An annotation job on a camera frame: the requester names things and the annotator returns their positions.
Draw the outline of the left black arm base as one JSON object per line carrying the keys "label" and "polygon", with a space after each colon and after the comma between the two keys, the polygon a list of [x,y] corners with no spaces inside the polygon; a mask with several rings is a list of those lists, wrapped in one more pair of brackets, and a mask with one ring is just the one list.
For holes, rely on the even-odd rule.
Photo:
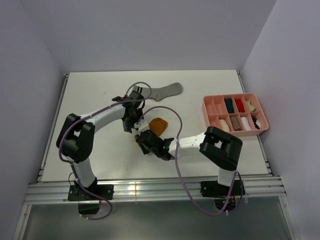
{"label": "left black arm base", "polygon": [[79,214],[92,216],[100,210],[103,199],[108,201],[112,200],[114,185],[98,184],[93,188],[87,189],[87,191],[93,193],[93,195],[84,191],[77,183],[74,183],[69,187],[67,201],[78,202]]}

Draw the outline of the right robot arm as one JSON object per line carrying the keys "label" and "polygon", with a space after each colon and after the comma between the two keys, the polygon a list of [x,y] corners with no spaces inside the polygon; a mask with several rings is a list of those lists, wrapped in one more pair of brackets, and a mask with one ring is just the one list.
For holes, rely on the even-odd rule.
{"label": "right robot arm", "polygon": [[187,156],[203,155],[218,167],[217,191],[229,194],[233,188],[233,177],[243,147],[243,141],[217,127],[210,126],[198,135],[161,139],[151,130],[135,136],[143,154],[152,153],[164,161],[178,160]]}

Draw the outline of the dark green reindeer sock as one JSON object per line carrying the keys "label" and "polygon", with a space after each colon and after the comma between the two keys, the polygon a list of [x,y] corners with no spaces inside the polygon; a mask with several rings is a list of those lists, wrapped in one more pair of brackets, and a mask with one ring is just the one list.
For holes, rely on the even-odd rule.
{"label": "dark green reindeer sock", "polygon": [[231,98],[227,98],[224,100],[225,102],[225,105],[226,105],[226,109],[227,109],[227,112],[229,114],[234,114],[235,113],[235,109],[233,107],[233,100]]}

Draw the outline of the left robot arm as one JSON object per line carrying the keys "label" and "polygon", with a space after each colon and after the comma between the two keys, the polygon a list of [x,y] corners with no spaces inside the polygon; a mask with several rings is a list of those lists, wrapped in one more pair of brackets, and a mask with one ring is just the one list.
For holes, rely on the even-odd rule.
{"label": "left robot arm", "polygon": [[91,200],[98,193],[97,178],[90,163],[95,133],[110,123],[121,120],[123,130],[132,133],[135,124],[143,115],[146,98],[132,91],[123,97],[117,96],[112,103],[93,112],[76,115],[69,114],[56,141],[58,155],[62,162],[69,163],[79,185],[79,194]]}

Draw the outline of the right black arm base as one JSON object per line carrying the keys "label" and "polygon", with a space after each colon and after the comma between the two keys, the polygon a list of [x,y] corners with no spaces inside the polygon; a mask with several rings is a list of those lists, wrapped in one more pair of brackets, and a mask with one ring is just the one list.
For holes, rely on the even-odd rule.
{"label": "right black arm base", "polygon": [[219,211],[223,208],[225,203],[227,203],[224,212],[234,210],[246,194],[243,181],[239,179],[236,179],[233,183],[229,200],[227,200],[227,196],[230,188],[228,186],[218,184],[217,180],[202,181],[200,186],[200,194],[202,197],[214,198],[215,206]]}

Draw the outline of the mustard yellow striped sock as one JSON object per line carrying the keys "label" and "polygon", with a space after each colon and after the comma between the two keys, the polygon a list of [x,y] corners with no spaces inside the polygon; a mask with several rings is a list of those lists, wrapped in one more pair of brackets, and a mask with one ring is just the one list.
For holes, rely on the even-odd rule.
{"label": "mustard yellow striped sock", "polygon": [[[157,137],[160,137],[168,127],[168,122],[160,117],[152,119],[149,123],[149,130],[154,133]],[[138,139],[140,134],[135,134],[135,140]]]}

